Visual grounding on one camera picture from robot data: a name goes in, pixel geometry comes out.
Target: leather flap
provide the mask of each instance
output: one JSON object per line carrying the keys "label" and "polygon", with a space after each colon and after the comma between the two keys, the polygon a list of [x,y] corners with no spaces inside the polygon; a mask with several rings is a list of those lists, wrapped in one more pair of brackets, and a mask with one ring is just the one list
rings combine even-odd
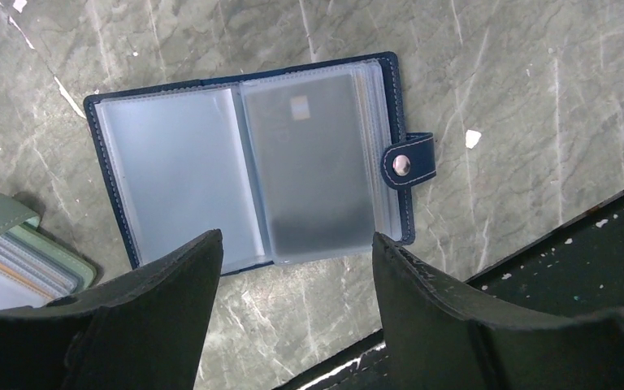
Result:
{"label": "leather flap", "polygon": [[383,152],[381,174],[392,189],[409,189],[436,176],[434,134],[409,132]]}

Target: gray marble surface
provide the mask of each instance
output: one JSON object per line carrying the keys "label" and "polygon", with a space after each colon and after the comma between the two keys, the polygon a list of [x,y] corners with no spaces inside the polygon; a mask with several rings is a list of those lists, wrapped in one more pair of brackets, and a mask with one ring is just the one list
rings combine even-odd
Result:
{"label": "gray marble surface", "polygon": [[[0,192],[104,280],[129,266],[81,117],[91,93],[395,51],[409,129],[438,140],[409,249],[462,280],[624,189],[622,0],[13,5],[0,1]],[[272,388],[378,328],[369,256],[223,278],[196,387]]]}

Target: blue leather edge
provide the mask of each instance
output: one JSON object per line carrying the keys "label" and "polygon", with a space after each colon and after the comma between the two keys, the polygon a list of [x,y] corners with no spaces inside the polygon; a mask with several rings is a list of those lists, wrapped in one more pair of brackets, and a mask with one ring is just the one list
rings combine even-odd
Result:
{"label": "blue leather edge", "polygon": [[[410,170],[399,176],[393,170],[393,159],[405,155],[410,160]],[[410,132],[408,140],[388,147],[382,158],[381,176],[392,189],[410,189],[436,176],[434,155],[434,134],[430,132]]]}
{"label": "blue leather edge", "polygon": [[[109,98],[126,98],[148,93],[160,93],[175,91],[177,89],[189,89],[208,85],[234,83],[238,81],[260,79],[264,77],[280,76],[286,73],[307,71],[310,69],[318,69],[321,67],[332,67],[344,63],[355,63],[370,59],[378,60],[379,64],[382,67],[383,86],[384,90],[386,91],[386,103],[388,107],[388,122],[389,127],[391,128],[391,141],[393,144],[404,142],[407,139],[407,131],[405,130],[405,116],[403,114],[401,74],[398,70],[398,56],[396,56],[396,54],[393,52],[383,52],[360,55],[351,58],[333,59],[331,61],[324,61],[321,63],[308,63],[304,65],[297,65],[294,67],[286,67],[271,71],[259,71],[245,75],[217,77],[209,80],[180,81],[177,83],[155,85],[138,89],[129,89],[120,92],[100,93],[95,95],[89,95],[88,97],[86,97],[83,101],[84,112],[87,115],[87,123],[89,125],[90,131],[92,132],[94,149],[97,151],[97,158],[99,160],[99,165],[102,169],[104,184],[106,185],[106,191],[108,192],[109,199],[111,200],[111,208],[114,211],[116,222],[119,225],[119,230],[121,236],[123,237],[123,244],[125,245],[125,249],[128,253],[128,259],[130,260],[131,267],[135,269],[138,268],[140,264],[138,262],[137,254],[135,252],[135,246],[132,244],[130,231],[128,230],[128,221],[125,218],[120,197],[116,191],[116,179],[114,177],[113,171],[111,170],[111,165],[108,161],[108,154],[106,153],[106,143],[103,139],[102,132],[98,127],[97,111],[94,106],[95,104]],[[413,198],[409,188],[398,190],[398,205],[401,212],[401,228],[403,231],[403,237],[401,238],[400,243],[403,245],[409,245],[415,241]],[[230,272],[225,275],[233,275],[243,271],[252,270],[254,268],[268,266],[271,264],[273,264],[273,262],[258,264],[256,266],[251,266],[240,271]]]}

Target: navy blue leather wallet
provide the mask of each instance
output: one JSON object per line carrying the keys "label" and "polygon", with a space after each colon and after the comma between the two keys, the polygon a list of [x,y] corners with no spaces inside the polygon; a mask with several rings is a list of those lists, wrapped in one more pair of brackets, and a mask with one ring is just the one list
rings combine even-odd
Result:
{"label": "navy blue leather wallet", "polygon": [[405,129],[394,53],[88,96],[132,267],[206,230],[224,274],[414,241],[434,137]]}

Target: metal button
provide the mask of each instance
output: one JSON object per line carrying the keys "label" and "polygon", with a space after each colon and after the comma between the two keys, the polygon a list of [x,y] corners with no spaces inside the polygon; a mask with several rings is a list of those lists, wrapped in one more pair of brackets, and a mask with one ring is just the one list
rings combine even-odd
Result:
{"label": "metal button", "polygon": [[393,171],[396,175],[406,176],[410,172],[410,159],[401,154],[393,159]]}

